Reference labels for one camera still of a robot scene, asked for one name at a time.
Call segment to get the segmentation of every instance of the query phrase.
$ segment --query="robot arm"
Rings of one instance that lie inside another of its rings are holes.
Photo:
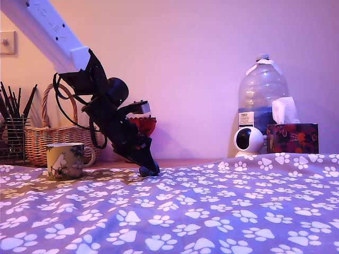
[[[100,131],[112,141],[114,152],[135,162],[140,175],[157,176],[159,166],[150,153],[151,138],[140,135],[126,115],[149,110],[147,101],[125,107],[127,85],[118,78],[107,79],[93,51],[81,44],[48,0],[1,0],[1,11],[42,51],[59,74],[54,78],[56,96],[62,78],[75,95],[92,95],[82,108]]]

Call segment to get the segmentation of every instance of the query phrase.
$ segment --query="mug handle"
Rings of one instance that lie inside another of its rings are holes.
[[[88,149],[89,151],[91,151],[92,153],[92,157],[91,157],[91,160],[89,161],[89,163],[87,164],[83,164],[83,167],[84,168],[88,168],[89,166],[91,166],[93,164],[93,162],[95,161],[95,151],[92,147],[85,147],[84,151]]]

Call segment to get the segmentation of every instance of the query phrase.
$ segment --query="white arm segment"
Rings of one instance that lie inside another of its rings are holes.
[[[32,41],[62,74],[85,70],[90,59],[48,0],[1,0],[1,11]]]

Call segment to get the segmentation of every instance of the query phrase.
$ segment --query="moomin mug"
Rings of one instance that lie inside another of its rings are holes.
[[[47,167],[51,180],[64,181],[81,178],[83,168],[89,167],[95,160],[95,151],[83,143],[48,144]],[[90,150],[91,161],[84,165],[84,151]]]

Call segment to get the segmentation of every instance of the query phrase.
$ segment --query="security camera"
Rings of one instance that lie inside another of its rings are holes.
[[[264,136],[255,127],[243,127],[235,133],[234,145],[239,150],[235,157],[258,155],[264,145]]]

